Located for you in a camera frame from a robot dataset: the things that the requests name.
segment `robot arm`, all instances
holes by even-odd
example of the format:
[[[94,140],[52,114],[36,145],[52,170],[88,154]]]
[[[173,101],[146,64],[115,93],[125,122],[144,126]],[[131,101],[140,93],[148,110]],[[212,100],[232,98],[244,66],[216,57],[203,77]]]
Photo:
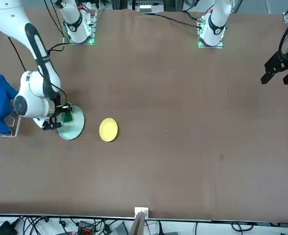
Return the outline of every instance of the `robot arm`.
[[[55,0],[55,7],[59,8],[66,22],[69,36],[75,43],[84,42],[91,31],[88,25],[91,24],[91,14],[85,10],[78,10],[75,0]]]
[[[231,10],[230,0],[215,0],[212,12],[205,15],[204,32],[200,36],[205,44],[214,47],[220,43]]]
[[[20,0],[0,0],[0,31],[15,38],[32,53],[38,71],[26,71],[14,106],[23,117],[33,118],[43,129],[54,129],[61,123],[53,123],[60,111],[60,79],[47,55],[39,32],[27,18]]]

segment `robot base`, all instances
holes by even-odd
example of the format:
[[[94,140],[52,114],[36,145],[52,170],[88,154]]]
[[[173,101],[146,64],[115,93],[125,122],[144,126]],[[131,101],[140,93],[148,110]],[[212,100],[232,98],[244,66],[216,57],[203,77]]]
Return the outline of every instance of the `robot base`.
[[[205,17],[206,17],[206,15],[204,15],[204,16],[202,16],[201,17],[201,21],[200,22],[197,22],[197,26],[201,26],[202,27],[202,29],[198,29],[197,30],[197,46],[199,47],[199,48],[202,48],[202,47],[211,47],[211,48],[223,48],[223,43],[222,43],[222,39],[223,39],[223,33],[222,33],[222,36],[221,36],[221,41],[220,41],[220,43],[218,44],[218,45],[216,45],[216,46],[209,46],[209,45],[207,45],[206,43],[204,43],[203,42],[203,40],[201,39],[201,34],[203,33],[203,31],[204,31],[204,27],[205,27],[205,22],[206,22],[206,19],[205,19]]]
[[[86,45],[93,45],[95,41],[95,32],[96,32],[96,23],[97,23],[97,8],[93,8],[91,13],[87,13],[85,10],[81,10],[81,13],[84,18],[86,30],[88,33],[88,37],[85,41],[78,43],[78,44],[86,44]],[[71,39],[71,31],[65,27],[65,30],[68,32],[69,38],[63,37],[63,43],[76,43]]]
[[[63,123],[62,127],[57,128],[57,132],[61,136],[61,138],[67,141],[77,138],[83,131],[84,127],[84,114],[82,110],[79,107],[72,105],[71,114],[72,121],[70,122],[63,122],[65,117],[64,113],[61,113],[57,117],[57,121]]]

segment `floor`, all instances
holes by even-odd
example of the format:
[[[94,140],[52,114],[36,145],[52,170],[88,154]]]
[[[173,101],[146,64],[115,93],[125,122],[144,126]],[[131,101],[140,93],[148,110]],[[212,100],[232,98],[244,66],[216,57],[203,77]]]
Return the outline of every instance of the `floor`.
[[[9,221],[10,223],[13,223],[17,217],[0,217],[0,225],[4,221]],[[66,226],[65,230],[67,232],[77,232],[77,227],[70,219],[62,219],[65,221]],[[73,219],[75,222],[79,222],[80,219]],[[84,219],[83,221],[93,224],[93,220]],[[113,222],[113,220],[107,220],[106,224],[110,224]],[[113,231],[121,221],[114,222],[110,228],[111,231]],[[124,221],[125,226],[130,231],[132,227],[132,221]],[[147,226],[144,228],[144,235],[155,235],[159,232],[159,225],[157,221],[148,221],[147,222],[149,226],[149,231],[147,229]],[[179,235],[193,235],[195,234],[195,225],[196,223],[193,222],[165,222],[162,221],[162,228],[164,233],[173,233],[177,232]],[[25,227],[27,228],[29,225],[29,222],[27,221],[25,224]],[[23,234],[23,226],[24,222],[21,221],[17,226],[16,230],[19,235]],[[31,227],[29,227],[28,230],[26,230],[25,234],[29,234]],[[242,226],[242,229],[247,229],[250,226]],[[58,218],[50,218],[49,222],[42,221],[37,226],[38,231],[41,235],[57,235],[64,233],[64,230],[62,226],[59,224]],[[240,235],[239,232],[236,232],[232,229],[231,225],[228,224],[209,224],[209,223],[198,223],[197,224],[197,234],[198,235]],[[277,228],[277,227],[265,227],[265,226],[254,226],[254,228],[248,232],[243,232],[244,235],[280,235],[285,234],[288,235],[288,228]]]
[[[24,6],[43,6],[42,1],[38,0],[23,0]],[[206,11],[214,0],[201,0],[197,7],[191,9],[191,11]],[[261,13],[261,14],[282,14],[285,9],[288,8],[288,0],[243,0],[239,13]],[[16,218],[12,217],[0,217],[0,225],[8,220],[13,222]],[[69,220],[66,221],[66,230],[76,231],[75,225]],[[131,221],[125,221],[126,227],[130,230],[132,226]],[[150,234],[154,235],[158,232],[159,225],[156,222],[149,221]],[[114,229],[119,225],[119,222],[115,222],[111,228]],[[178,232],[179,234],[192,235],[195,234],[195,223],[191,222],[162,222],[164,232]],[[60,234],[63,232],[62,227],[58,223],[58,219],[51,219],[48,223],[42,222],[39,226],[39,231],[42,234]],[[17,226],[18,234],[23,234],[23,223],[19,223]],[[251,231],[245,232],[244,235],[279,235],[280,233],[288,235],[288,228],[276,228],[276,227],[264,227],[255,226]],[[144,231],[145,235],[148,235],[148,229]],[[226,224],[209,224],[199,223],[197,226],[198,235],[237,235],[240,234],[234,231],[230,225]]]

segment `wire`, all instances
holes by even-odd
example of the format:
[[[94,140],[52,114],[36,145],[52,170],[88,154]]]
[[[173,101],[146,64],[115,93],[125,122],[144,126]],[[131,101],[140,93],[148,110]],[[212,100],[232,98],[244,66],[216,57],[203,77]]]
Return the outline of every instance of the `wire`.
[[[30,235],[32,235],[32,233],[33,233],[34,230],[35,230],[35,232],[36,232],[37,235],[41,235],[41,233],[37,230],[36,226],[37,226],[37,224],[38,224],[42,219],[44,219],[44,218],[41,217],[41,218],[40,218],[39,220],[37,220],[37,222],[35,223],[34,220],[33,220],[32,218],[30,218],[30,220],[32,220],[32,223],[33,223],[33,227],[32,227],[32,229],[31,229],[31,231],[30,231]]]
[[[158,224],[159,224],[159,232],[158,235],[165,235],[164,231],[163,231],[163,227],[162,227],[162,223],[158,220]]]
[[[210,8],[208,8],[205,12],[207,13],[215,4],[213,4]]]
[[[78,223],[78,222],[75,222],[71,217],[70,217],[70,220],[71,220],[76,226],[79,225],[79,223]]]
[[[197,21],[199,18],[195,18],[193,17],[188,11],[183,11],[184,13],[186,13],[188,15],[188,17],[190,17],[192,20]]]
[[[150,234],[150,230],[149,230],[149,225],[148,225],[147,221],[145,221],[145,224],[146,224],[146,226],[147,226],[149,235],[151,235],[151,234]]]
[[[25,223],[26,223],[26,220],[29,218],[29,216],[26,216],[25,217],[25,220],[24,220],[24,223],[23,223],[23,235],[25,235],[26,231],[28,230],[28,228],[32,225],[31,223],[27,226],[27,228],[25,229]]]
[[[239,229],[236,229],[234,227],[235,224],[238,225]],[[243,235],[243,232],[247,232],[247,231],[252,230],[254,225],[251,225],[251,227],[249,229],[242,229],[241,225],[238,222],[231,222],[231,227],[233,228],[233,230],[235,230],[235,231],[241,233],[241,235]]]
[[[67,45],[67,44],[76,44],[76,43],[58,43],[56,45],[54,45],[52,48],[50,48],[49,50],[47,50],[47,54],[49,55],[51,51],[63,51],[63,49],[61,50],[53,50],[54,48],[58,47],[58,46],[63,46],[63,45]]]
[[[55,15],[56,15],[56,17],[57,17],[57,20],[58,20],[58,23],[59,23],[59,27],[60,27],[60,30],[61,30],[61,34],[62,34],[62,36],[64,37],[64,36],[65,36],[65,35],[64,35],[64,31],[63,31],[62,26],[61,26],[61,24],[60,24],[60,20],[59,20],[59,17],[58,17],[58,15],[57,15],[57,12],[56,12],[55,4],[52,2],[52,0],[50,0],[50,3],[51,3],[51,5],[52,5],[52,8],[54,9]]]
[[[50,10],[49,10],[49,8],[48,8],[48,6],[47,6],[47,2],[46,2],[46,0],[44,0],[44,3],[45,3],[46,9],[47,9],[47,11],[48,11],[48,13],[49,13],[49,15],[50,15],[52,21],[54,21],[54,24],[56,25],[58,31],[61,33],[62,36],[64,36],[63,32],[59,29],[59,27],[58,27],[58,25],[57,25],[55,19],[54,19],[53,16],[51,15],[51,12],[50,12]]]
[[[192,6],[190,6],[186,11],[189,11],[192,7],[195,7],[199,1],[201,0],[196,0],[196,2]]]
[[[179,23],[179,24],[186,25],[186,26],[190,26],[190,27],[202,29],[202,27],[200,27],[200,26],[196,26],[196,25],[193,25],[193,24],[189,24],[189,23],[185,23],[185,22],[182,22],[182,21],[178,21],[178,20],[175,20],[175,19],[170,18],[170,17],[167,17],[167,16],[162,16],[162,15],[155,15],[155,16],[160,16],[160,17],[166,18],[166,19],[168,19],[168,20],[171,20],[171,21],[174,21],[174,22],[177,22],[177,23]]]
[[[22,59],[21,59],[21,57],[20,57],[20,55],[19,55],[19,53],[18,53],[18,51],[17,51],[15,45],[13,44],[13,42],[12,42],[12,40],[11,40],[11,38],[10,38],[9,36],[8,36],[8,39],[9,39],[9,41],[10,41],[10,43],[11,43],[13,49],[15,50],[15,52],[16,52],[16,54],[17,54],[19,60],[20,60],[20,63],[21,63],[21,65],[22,65],[23,69],[24,69],[24,71],[26,71],[26,69],[25,69],[25,67],[24,67],[24,64],[23,64],[23,62],[22,62]]]
[[[132,10],[135,11],[135,3],[136,3],[136,0],[132,0]]]
[[[84,6],[85,10],[89,10],[89,8],[86,5],[83,5],[83,3],[81,3],[81,6]]]
[[[66,104],[68,103],[68,97],[67,97],[67,94],[66,94],[66,93],[63,91],[63,89],[61,89],[60,87],[57,87],[56,85],[52,84],[51,82],[50,82],[50,84],[51,84],[53,87],[59,89],[59,90],[64,94],[65,99],[66,99],[66,102],[64,103],[64,105],[66,105]]]
[[[196,235],[197,225],[198,225],[198,222],[196,222],[196,224],[195,224],[195,235]]]
[[[117,222],[118,220],[114,220],[113,222],[111,222],[110,224],[108,224],[108,226],[112,225],[113,223]]]

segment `yellow disc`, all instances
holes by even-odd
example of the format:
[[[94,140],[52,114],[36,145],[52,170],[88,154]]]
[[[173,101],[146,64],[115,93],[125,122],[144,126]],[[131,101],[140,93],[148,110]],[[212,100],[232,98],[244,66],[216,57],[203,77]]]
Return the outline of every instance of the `yellow disc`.
[[[99,126],[99,135],[103,141],[113,141],[118,133],[118,125],[112,118],[104,119]]]

